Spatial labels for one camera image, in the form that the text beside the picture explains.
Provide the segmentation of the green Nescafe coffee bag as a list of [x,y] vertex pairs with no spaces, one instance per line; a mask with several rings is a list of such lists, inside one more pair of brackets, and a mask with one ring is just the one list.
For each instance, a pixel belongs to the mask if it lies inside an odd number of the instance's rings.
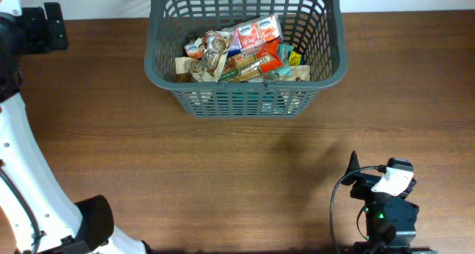
[[288,62],[290,66],[305,65],[304,55],[299,54],[295,51],[290,51]]

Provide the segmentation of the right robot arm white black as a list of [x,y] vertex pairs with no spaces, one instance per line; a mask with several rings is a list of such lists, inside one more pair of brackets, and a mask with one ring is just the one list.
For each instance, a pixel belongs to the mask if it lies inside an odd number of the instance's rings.
[[356,254],[424,254],[430,248],[412,248],[416,237],[419,206],[407,201],[416,180],[409,160],[390,158],[385,165],[361,167],[355,152],[350,155],[341,182],[351,186],[350,197],[364,202],[360,213],[365,216],[364,241],[354,243],[348,253]]

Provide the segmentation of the white Kleenex tissue pack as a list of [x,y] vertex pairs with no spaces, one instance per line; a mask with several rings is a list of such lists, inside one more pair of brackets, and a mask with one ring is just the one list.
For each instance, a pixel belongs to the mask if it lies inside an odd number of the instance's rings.
[[256,19],[225,27],[219,31],[208,31],[204,36],[191,40],[184,46],[188,57],[202,59],[205,50],[214,39],[224,39],[229,49],[228,56],[234,56],[244,50],[259,47],[268,42],[283,39],[281,24],[277,13],[270,13]]

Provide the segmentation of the beige brown snack bag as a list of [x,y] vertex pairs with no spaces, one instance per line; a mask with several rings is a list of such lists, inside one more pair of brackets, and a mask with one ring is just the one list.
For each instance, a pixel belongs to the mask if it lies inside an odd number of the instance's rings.
[[176,81],[218,82],[225,67],[233,35],[208,31],[184,46],[186,56],[175,58]]

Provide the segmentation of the beige cookie snack bag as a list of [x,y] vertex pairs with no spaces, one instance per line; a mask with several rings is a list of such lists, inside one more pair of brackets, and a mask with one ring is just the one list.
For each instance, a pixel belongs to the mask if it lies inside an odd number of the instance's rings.
[[276,71],[270,71],[265,74],[248,79],[246,82],[277,82],[277,81],[308,82],[310,81],[310,66],[298,65],[298,66],[290,66],[288,68],[277,69]]

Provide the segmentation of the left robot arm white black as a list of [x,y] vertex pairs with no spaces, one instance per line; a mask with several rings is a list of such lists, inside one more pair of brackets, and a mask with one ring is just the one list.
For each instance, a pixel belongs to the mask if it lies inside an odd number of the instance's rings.
[[61,6],[1,0],[1,209],[18,253],[151,253],[114,224],[102,195],[72,202],[31,130],[20,94],[21,56],[68,47]]

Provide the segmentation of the teal wet wipes packet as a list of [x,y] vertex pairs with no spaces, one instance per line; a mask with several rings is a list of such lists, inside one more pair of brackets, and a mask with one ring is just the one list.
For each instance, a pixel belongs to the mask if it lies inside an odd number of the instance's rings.
[[271,72],[271,75],[274,78],[288,77],[292,74],[290,64],[289,64],[289,55],[293,51],[294,47],[284,43],[279,44],[278,46],[278,57],[282,61],[283,65]]

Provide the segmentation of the red spaghetti packet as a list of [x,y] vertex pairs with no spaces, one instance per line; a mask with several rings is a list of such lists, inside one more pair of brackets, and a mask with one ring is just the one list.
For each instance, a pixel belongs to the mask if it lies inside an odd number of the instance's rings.
[[245,82],[283,66],[278,46],[279,41],[275,39],[229,57],[218,82]]

